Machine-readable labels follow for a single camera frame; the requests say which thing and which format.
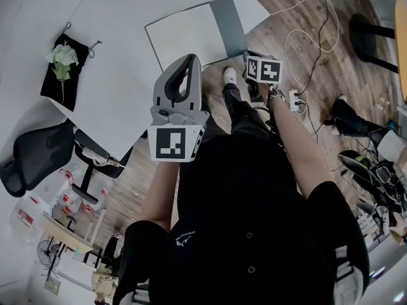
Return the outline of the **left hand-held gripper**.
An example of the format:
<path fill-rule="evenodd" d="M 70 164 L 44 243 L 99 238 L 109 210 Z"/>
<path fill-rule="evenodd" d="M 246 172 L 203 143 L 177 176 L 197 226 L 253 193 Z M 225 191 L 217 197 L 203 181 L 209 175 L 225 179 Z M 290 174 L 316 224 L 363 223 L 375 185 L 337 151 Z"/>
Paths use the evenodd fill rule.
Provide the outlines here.
<path fill-rule="evenodd" d="M 156 80 L 153 122 L 148 128 L 153 161 L 189 163 L 195 159 L 209 118 L 208 112 L 201 111 L 201 95 L 201 65 L 195 54 L 177 59 Z"/>

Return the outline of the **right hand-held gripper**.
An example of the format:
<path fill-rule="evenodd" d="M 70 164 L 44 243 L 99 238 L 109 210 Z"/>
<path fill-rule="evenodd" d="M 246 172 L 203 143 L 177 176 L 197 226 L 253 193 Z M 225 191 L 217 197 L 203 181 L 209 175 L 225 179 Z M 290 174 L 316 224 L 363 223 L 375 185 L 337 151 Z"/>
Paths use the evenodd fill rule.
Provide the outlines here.
<path fill-rule="evenodd" d="M 283 63 L 272 56 L 260 53 L 244 53 L 243 57 L 245 63 L 243 78 L 248 85 L 249 98 L 251 102 L 262 102 L 264 98 L 258 85 L 263 83 L 274 88 L 281 84 Z"/>

